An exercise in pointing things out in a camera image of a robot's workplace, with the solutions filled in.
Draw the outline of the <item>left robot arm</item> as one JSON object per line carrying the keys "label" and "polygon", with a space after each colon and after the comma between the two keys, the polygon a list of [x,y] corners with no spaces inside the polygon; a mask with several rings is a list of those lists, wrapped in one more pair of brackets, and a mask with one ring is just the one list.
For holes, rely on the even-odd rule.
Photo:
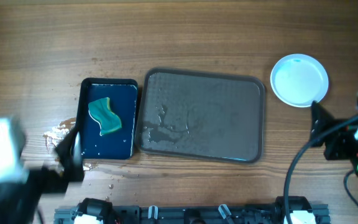
{"label": "left robot arm", "polygon": [[31,169],[25,182],[0,184],[0,223],[31,223],[43,194],[62,194],[70,182],[82,182],[83,158],[79,127],[75,126],[55,148],[64,171],[59,173],[45,166]]}

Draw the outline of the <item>green yellow sponge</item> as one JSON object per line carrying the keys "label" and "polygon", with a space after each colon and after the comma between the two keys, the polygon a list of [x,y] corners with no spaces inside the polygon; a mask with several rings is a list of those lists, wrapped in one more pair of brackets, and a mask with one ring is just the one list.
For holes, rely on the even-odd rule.
{"label": "green yellow sponge", "polygon": [[104,136],[122,128],[122,121],[110,107],[110,98],[100,98],[88,104],[88,113],[99,124],[99,135]]}

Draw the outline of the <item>white plate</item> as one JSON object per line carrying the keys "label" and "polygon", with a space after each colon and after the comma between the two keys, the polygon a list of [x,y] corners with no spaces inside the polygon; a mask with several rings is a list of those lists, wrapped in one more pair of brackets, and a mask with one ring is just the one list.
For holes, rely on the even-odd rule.
{"label": "white plate", "polygon": [[329,77],[323,65],[305,54],[281,58],[270,74],[275,95],[284,103],[297,108],[310,107],[321,101],[329,89]]}

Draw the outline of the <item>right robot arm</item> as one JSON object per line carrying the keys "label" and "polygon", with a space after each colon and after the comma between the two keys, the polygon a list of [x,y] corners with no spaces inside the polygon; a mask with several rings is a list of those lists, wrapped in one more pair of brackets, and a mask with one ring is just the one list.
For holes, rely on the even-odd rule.
{"label": "right robot arm", "polygon": [[354,174],[358,177],[358,118],[354,121],[336,119],[319,103],[311,104],[312,126],[310,139],[316,140],[313,147],[325,146],[324,157],[328,161],[350,161],[352,170],[344,177],[343,183],[349,198],[358,207],[358,201],[350,193],[348,178]]}

